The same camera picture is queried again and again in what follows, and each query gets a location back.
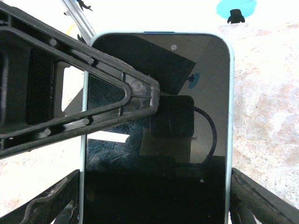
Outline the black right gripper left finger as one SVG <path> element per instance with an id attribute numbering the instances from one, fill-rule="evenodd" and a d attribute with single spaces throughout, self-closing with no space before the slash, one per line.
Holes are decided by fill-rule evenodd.
<path id="1" fill-rule="evenodd" d="M 78 204 L 78 169 L 72 171 L 44 192 L 0 218 L 2 224 L 50 224 L 72 203 Z"/>

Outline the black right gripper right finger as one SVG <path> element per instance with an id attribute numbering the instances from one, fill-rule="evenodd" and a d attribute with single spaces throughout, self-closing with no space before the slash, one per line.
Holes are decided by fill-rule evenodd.
<path id="1" fill-rule="evenodd" d="M 297 224 L 299 210 L 233 168 L 230 218 L 233 224 L 255 224 L 255 219 L 263 224 Z"/>

